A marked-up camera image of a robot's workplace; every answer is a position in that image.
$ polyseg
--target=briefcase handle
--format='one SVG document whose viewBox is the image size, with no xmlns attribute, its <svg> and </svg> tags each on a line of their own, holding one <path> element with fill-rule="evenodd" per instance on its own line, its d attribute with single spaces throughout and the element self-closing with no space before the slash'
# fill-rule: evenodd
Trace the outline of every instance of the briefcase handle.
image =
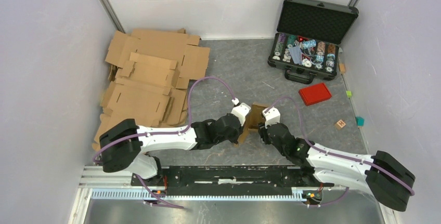
<svg viewBox="0 0 441 224">
<path fill-rule="evenodd" d="M 316 76 L 314 73 L 310 73 L 308 75 L 308 77 L 303 77 L 303 76 L 299 76 L 299 75 L 293 75 L 293 74 L 289 74 L 288 73 L 289 70 L 285 70 L 285 78 L 291 81 L 296 81 L 302 84 L 306 84 L 309 85 L 310 83 L 313 82 L 314 77 Z"/>
</svg>

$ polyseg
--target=cable clip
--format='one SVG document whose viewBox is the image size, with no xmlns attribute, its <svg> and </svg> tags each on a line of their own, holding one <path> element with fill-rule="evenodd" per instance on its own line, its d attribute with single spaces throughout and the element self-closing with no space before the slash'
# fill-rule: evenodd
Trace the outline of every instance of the cable clip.
<svg viewBox="0 0 441 224">
<path fill-rule="evenodd" d="M 235 105 L 235 106 L 237 106 L 238 104 L 239 104 L 239 99 L 238 98 L 233 98 L 233 100 L 231 101 L 231 102 L 233 102 L 233 104 Z"/>
</svg>

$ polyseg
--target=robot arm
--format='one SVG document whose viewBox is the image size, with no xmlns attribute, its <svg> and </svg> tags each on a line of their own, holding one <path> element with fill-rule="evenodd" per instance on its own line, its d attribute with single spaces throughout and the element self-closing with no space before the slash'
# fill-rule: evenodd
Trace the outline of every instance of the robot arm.
<svg viewBox="0 0 441 224">
<path fill-rule="evenodd" d="M 137 137 L 103 151 L 103 171 L 111 173 L 126 170 L 149 179 L 158 174 L 161 165 L 159 159 L 145 155 L 146 152 L 165 149 L 204 150 L 226 140 L 237 143 L 251 108 L 245 103 L 236 103 L 231 113 L 218 120 L 194 122 L 190 127 L 151 128 L 136 125 L 134 119 L 122 121 L 101 135 L 101 147 L 122 137 Z"/>
<path fill-rule="evenodd" d="M 375 164 L 413 186 L 415 176 L 386 152 L 376 155 L 351 154 L 332 150 L 320 144 L 295 138 L 280 123 L 276 108 L 263 111 L 265 123 L 259 126 L 259 134 L 266 144 L 272 144 L 289 161 L 300 165 L 302 179 L 310 184 L 333 183 L 357 189 L 373 195 L 380 203 L 398 211 L 405 211 L 411 193 L 391 177 L 376 169 Z"/>
</svg>

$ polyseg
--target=gray carpet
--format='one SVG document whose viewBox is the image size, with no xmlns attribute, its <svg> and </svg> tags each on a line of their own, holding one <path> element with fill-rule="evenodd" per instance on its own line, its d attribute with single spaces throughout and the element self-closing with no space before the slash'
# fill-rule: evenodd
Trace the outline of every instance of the gray carpet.
<svg viewBox="0 0 441 224">
<path fill-rule="evenodd" d="M 299 95 L 299 89 L 307 85 L 286 80 L 282 70 L 266 63 L 272 44 L 271 39 L 201 41 L 200 46 L 211 48 L 206 75 L 223 79 L 233 88 L 236 97 L 248 105 L 272 103 L 281 96 L 290 95 L 301 105 L 310 140 L 331 149 L 365 154 L 341 76 L 325 82 L 331 99 L 307 107 Z M 315 79 L 311 85 L 321 82 L 324 81 Z M 232 106 L 228 90 L 215 80 L 200 82 L 191 95 L 193 122 L 218 119 L 229 113 Z M 282 123 L 293 135 L 300 137 L 294 104 L 283 101 L 276 107 L 282 115 Z M 346 126 L 337 130 L 334 124 L 340 119 Z M 162 165 L 291 164 L 273 146 L 261 143 L 257 133 L 250 134 L 238 148 L 225 141 L 209 150 L 162 150 L 150 154 L 157 156 Z"/>
</svg>

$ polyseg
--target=flattened cardboard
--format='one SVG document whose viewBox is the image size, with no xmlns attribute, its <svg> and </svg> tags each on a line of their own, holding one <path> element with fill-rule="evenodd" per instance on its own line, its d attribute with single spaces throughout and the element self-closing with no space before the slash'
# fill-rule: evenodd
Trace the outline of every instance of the flattened cardboard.
<svg viewBox="0 0 441 224">
<path fill-rule="evenodd" d="M 94 149 L 95 151 L 99 151 L 99 149 L 100 149 L 99 147 L 100 146 L 98 143 L 96 143 L 96 142 L 92 143 L 92 149 Z"/>
<path fill-rule="evenodd" d="M 104 134 L 106 131 L 108 131 L 109 129 L 107 129 L 107 126 L 109 124 L 110 121 L 110 116 L 106 115 L 106 114 L 101 114 L 99 116 L 99 119 L 101 120 L 101 124 L 98 127 L 97 133 L 94 137 L 94 141 L 99 143 L 99 137 Z"/>
<path fill-rule="evenodd" d="M 180 77 L 197 80 L 205 76 L 210 53 L 209 48 L 197 46 L 199 39 L 197 35 L 178 32 L 135 29 L 129 36 L 116 31 L 109 46 L 106 62 L 122 68 L 131 53 L 135 52 L 175 60 L 178 70 L 182 69 L 184 72 Z"/>
<path fill-rule="evenodd" d="M 183 111 L 186 111 L 188 109 L 188 100 L 184 101 L 184 107 L 182 107 Z"/>
<path fill-rule="evenodd" d="M 159 123 L 159 128 L 173 128 L 174 126 L 168 125 L 166 123 Z"/>
<path fill-rule="evenodd" d="M 186 90 L 171 89 L 168 87 L 158 87 L 150 84 L 131 81 L 127 78 L 117 78 L 115 80 L 115 83 L 146 90 L 148 92 L 155 94 L 163 94 L 166 96 L 170 96 L 170 101 L 168 102 L 167 109 L 165 110 L 164 113 L 163 122 L 169 125 L 176 125 L 180 122 L 181 111 L 183 110 L 184 102 L 187 99 Z"/>
<path fill-rule="evenodd" d="M 116 75 L 116 71 L 118 70 L 118 67 L 115 65 L 110 65 L 109 66 L 109 75 L 107 76 L 107 80 L 108 81 L 114 81 L 115 80 L 115 75 Z"/>
<path fill-rule="evenodd" d="M 171 90 L 170 97 L 173 99 L 173 105 L 167 119 L 164 119 L 168 125 L 179 124 L 184 101 L 186 100 L 186 94 L 185 91 L 177 89 Z"/>
<path fill-rule="evenodd" d="M 208 67 L 209 55 L 210 49 L 208 47 L 187 45 L 180 68 L 180 76 L 191 80 L 203 78 Z"/>
<path fill-rule="evenodd" d="M 137 63 L 150 65 L 152 67 L 160 67 L 160 68 L 170 69 L 170 70 L 175 70 L 178 65 L 178 62 L 176 60 L 163 59 L 163 58 L 158 58 L 155 56 L 144 55 L 144 54 L 137 54 L 135 52 L 132 52 L 130 54 L 129 60 L 137 62 Z"/>
<path fill-rule="evenodd" d="M 166 95 L 166 96 L 170 96 L 170 91 L 171 91 L 171 88 L 169 88 L 169 87 L 159 87 L 159 86 L 154 86 L 151 84 L 140 83 L 140 82 L 132 81 L 126 77 L 116 78 L 115 83 L 121 84 L 121 85 L 126 85 L 129 87 L 142 89 L 142 90 L 146 90 L 146 91 L 149 91 L 149 92 L 155 93 L 155 94 Z"/>
<path fill-rule="evenodd" d="M 117 67 L 123 67 L 131 52 L 137 52 L 141 40 L 120 31 L 115 31 L 106 56 L 106 62 Z"/>
<path fill-rule="evenodd" d="M 109 104 L 110 97 L 112 96 L 113 91 L 115 90 L 115 86 L 116 86 L 115 82 L 110 82 L 109 87 L 107 87 L 107 90 L 104 93 L 104 96 L 102 97 L 102 101 L 99 104 L 99 106 L 103 108 L 107 107 L 107 105 Z"/>
<path fill-rule="evenodd" d="M 181 28 L 179 30 L 176 31 L 177 33 L 187 33 L 187 30 L 185 30 L 185 28 Z"/>
<path fill-rule="evenodd" d="M 205 76 L 210 49 L 197 46 L 199 36 L 148 29 L 134 29 L 132 36 L 146 45 L 143 54 L 176 60 L 180 77 L 198 80 Z"/>
<path fill-rule="evenodd" d="M 108 108 L 115 114 L 161 121 L 170 96 L 155 94 L 142 89 L 116 84 Z"/>
<path fill-rule="evenodd" d="M 176 88 L 179 72 L 129 60 L 126 61 L 123 69 L 118 69 L 116 77 L 127 77 L 132 81 Z"/>
<path fill-rule="evenodd" d="M 179 118 L 178 125 L 184 124 L 185 120 L 187 120 L 187 111 L 183 111 L 183 112 L 180 113 L 180 118 Z"/>
<path fill-rule="evenodd" d="M 187 77 L 178 78 L 178 83 L 176 84 L 176 89 L 185 89 L 187 91 L 190 79 Z"/>
<path fill-rule="evenodd" d="M 103 108 L 103 109 L 102 109 L 102 112 L 103 112 L 104 114 L 108 115 L 108 116 L 111 116 L 112 113 L 113 113 L 113 111 L 110 110 L 109 108 Z"/>
<path fill-rule="evenodd" d="M 265 119 L 262 117 L 262 111 L 269 107 L 268 104 L 253 103 L 251 105 L 251 112 L 245 119 L 245 125 L 243 128 L 243 133 L 239 136 L 238 143 L 242 144 L 245 142 L 245 138 L 248 136 L 250 131 L 258 131 L 258 124 L 264 123 Z"/>
</svg>

